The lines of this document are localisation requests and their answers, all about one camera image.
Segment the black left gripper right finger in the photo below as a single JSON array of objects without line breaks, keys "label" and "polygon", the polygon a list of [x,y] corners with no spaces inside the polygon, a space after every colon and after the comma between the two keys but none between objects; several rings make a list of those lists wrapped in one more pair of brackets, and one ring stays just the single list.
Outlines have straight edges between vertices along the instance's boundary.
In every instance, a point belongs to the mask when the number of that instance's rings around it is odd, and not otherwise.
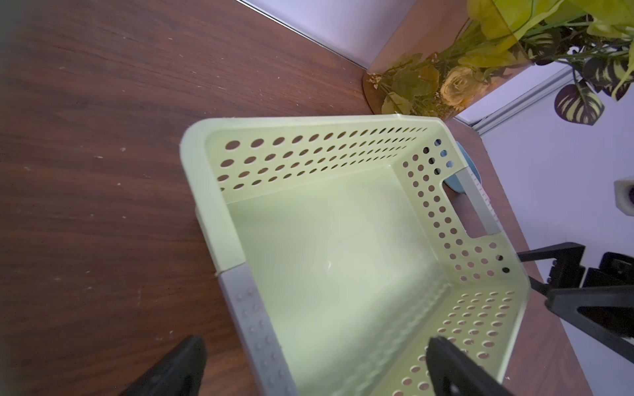
[{"label": "black left gripper right finger", "polygon": [[512,395],[447,338],[429,340],[426,361],[436,395]]}]

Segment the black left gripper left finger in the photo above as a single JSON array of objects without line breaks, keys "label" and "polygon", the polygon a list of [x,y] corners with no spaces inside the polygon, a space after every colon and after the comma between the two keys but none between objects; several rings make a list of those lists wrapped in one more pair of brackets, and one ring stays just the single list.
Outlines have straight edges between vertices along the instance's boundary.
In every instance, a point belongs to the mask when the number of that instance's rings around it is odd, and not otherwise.
[{"label": "black left gripper left finger", "polygon": [[121,395],[198,395],[206,360],[204,340],[191,335],[145,371]]}]

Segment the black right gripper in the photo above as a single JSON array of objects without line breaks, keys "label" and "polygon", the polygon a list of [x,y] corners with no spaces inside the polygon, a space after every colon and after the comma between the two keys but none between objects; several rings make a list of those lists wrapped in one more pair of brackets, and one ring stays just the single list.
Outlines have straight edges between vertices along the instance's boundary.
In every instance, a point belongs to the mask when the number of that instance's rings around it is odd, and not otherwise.
[{"label": "black right gripper", "polygon": [[545,282],[529,277],[532,289],[546,296],[546,307],[632,362],[634,260],[606,252],[599,267],[589,268],[584,278],[585,267],[581,265],[584,251],[584,245],[566,242],[518,252],[517,256],[521,262],[551,259]]}]

